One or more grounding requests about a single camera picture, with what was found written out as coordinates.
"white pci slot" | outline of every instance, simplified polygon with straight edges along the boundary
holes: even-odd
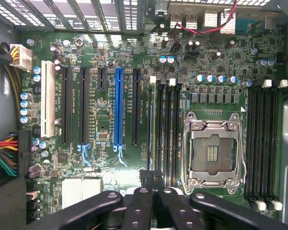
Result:
[[[42,61],[41,68],[41,138],[54,136],[54,64]]]

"cpu socket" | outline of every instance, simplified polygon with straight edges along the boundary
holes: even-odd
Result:
[[[229,120],[198,120],[183,112],[181,181],[187,195],[195,188],[226,188],[236,193],[245,182],[242,125],[237,113]]]

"blue pcie slot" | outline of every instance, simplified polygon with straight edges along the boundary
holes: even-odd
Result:
[[[123,146],[123,68],[115,69],[115,106],[114,106],[114,144],[113,151],[117,152]]]

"green circuit board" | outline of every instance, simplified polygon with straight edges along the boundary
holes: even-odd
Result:
[[[78,47],[75,43],[77,38],[82,38],[84,44]],[[35,46],[26,45],[27,39],[34,39]],[[228,120],[232,113],[238,113],[243,126],[243,141],[245,143],[247,124],[246,111],[248,108],[247,88],[242,82],[256,81],[258,76],[265,76],[270,79],[277,79],[282,76],[283,66],[274,65],[273,68],[259,67],[256,61],[261,58],[276,59],[277,52],[284,52],[284,36],[279,33],[270,33],[260,38],[252,37],[249,34],[236,35],[236,44],[225,49],[224,43],[211,43],[208,37],[190,37],[180,35],[181,49],[173,53],[171,51],[172,39],[168,45],[161,45],[163,37],[157,34],[150,34],[141,37],[124,38],[120,41],[120,47],[114,48],[106,41],[99,41],[98,47],[92,45],[92,36],[85,34],[68,33],[24,33],[23,45],[33,51],[33,66],[40,67],[41,61],[53,61],[54,55],[50,46],[55,46],[60,51],[63,64],[72,69],[72,114],[71,120],[71,143],[62,143],[62,129],[55,126],[55,135],[51,138],[44,138],[50,142],[49,155],[41,157],[40,150],[32,153],[33,164],[42,166],[42,174],[33,179],[38,182],[38,217],[50,215],[62,209],[62,182],[70,178],[94,178],[101,179],[101,190],[116,190],[122,194],[127,189],[141,186],[139,171],[147,169],[148,156],[148,123],[149,123],[149,97],[153,98],[153,110],[156,112],[156,87],[151,87],[149,95],[150,76],[168,74],[176,78],[183,78],[183,85],[180,91],[180,116],[183,111],[194,111],[198,119],[202,120]],[[184,45],[189,40],[200,41],[197,57],[187,57]],[[257,48],[258,53],[253,55],[252,48]],[[213,50],[221,52],[221,57],[212,60]],[[175,59],[173,64],[161,65],[158,62],[160,56],[172,55]],[[109,67],[108,62],[113,61],[114,65]],[[79,149],[79,91],[81,73],[80,69],[89,69],[89,129],[88,136],[91,148],[88,150],[92,170],[86,171],[88,166],[84,163],[81,150]],[[99,91],[98,68],[106,67],[107,90]],[[115,102],[115,68],[124,69],[123,83],[123,159],[122,164],[118,153],[113,151],[114,135],[114,102]],[[140,87],[140,134],[139,145],[132,145],[132,73],[133,69],[141,71]],[[235,84],[211,84],[196,83],[195,77],[199,74],[236,76]],[[38,82],[33,81],[33,73],[23,74],[23,91],[33,94],[32,114],[33,122],[24,125],[25,129],[32,129],[33,136],[38,137],[40,123],[40,92]],[[63,77],[59,71],[55,74],[55,118],[62,118],[63,108]],[[205,101],[192,99],[192,94],[226,94],[235,95],[221,103],[212,102],[209,97]],[[178,172],[177,185],[181,188],[181,181]],[[237,204],[248,206],[243,198],[243,185],[238,188],[234,195],[229,195],[224,188],[205,189],[215,195],[221,196]],[[277,212],[265,211],[263,214],[276,218]]]

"power connector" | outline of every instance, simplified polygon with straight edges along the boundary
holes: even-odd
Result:
[[[10,49],[14,47],[19,47],[19,60],[13,62],[10,66],[26,70],[31,72],[32,70],[32,51],[19,44],[10,44]]]

